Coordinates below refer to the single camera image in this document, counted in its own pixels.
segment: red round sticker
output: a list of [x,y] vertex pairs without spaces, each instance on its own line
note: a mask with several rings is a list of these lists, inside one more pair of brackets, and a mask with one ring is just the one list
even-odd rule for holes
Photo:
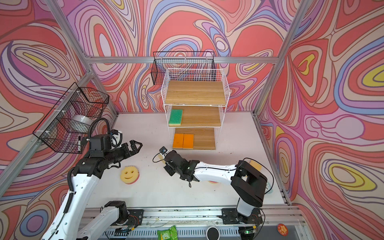
[[282,223],[277,225],[277,230],[283,236],[287,236],[288,235],[288,228],[284,224],[282,224]]

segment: smiley face sponge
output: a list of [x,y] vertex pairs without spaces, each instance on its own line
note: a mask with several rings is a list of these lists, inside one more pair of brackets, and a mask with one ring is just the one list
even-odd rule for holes
[[132,184],[139,178],[139,170],[134,166],[125,167],[121,171],[120,179],[126,184]]

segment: black wire basket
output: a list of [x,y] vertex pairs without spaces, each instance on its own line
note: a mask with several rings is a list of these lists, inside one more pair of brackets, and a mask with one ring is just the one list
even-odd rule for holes
[[[69,101],[60,110],[52,107],[43,118],[33,134],[43,141],[55,152],[81,154],[84,146],[80,144],[83,137],[88,135],[90,124],[101,117],[108,105],[109,95],[94,88],[85,88],[72,85],[58,100],[56,105],[65,97]],[[53,121],[43,130],[37,130],[50,114],[58,112]]]
[[168,68],[216,69],[213,51],[157,51],[153,52],[153,57],[153,85],[163,84]]

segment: wooden shelf board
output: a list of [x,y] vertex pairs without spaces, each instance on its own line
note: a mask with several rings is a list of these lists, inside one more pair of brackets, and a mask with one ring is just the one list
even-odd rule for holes
[[215,150],[215,131],[213,127],[182,127],[176,128],[175,133],[188,133],[194,135],[193,149]]
[[169,127],[220,127],[221,107],[206,106],[173,106],[173,109],[182,109],[181,125]]
[[225,106],[223,83],[169,81],[165,104]]

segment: green package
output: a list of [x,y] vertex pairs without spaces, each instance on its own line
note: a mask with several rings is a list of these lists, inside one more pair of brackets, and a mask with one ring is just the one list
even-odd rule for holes
[[157,232],[158,240],[177,240],[176,226],[172,226],[170,229]]

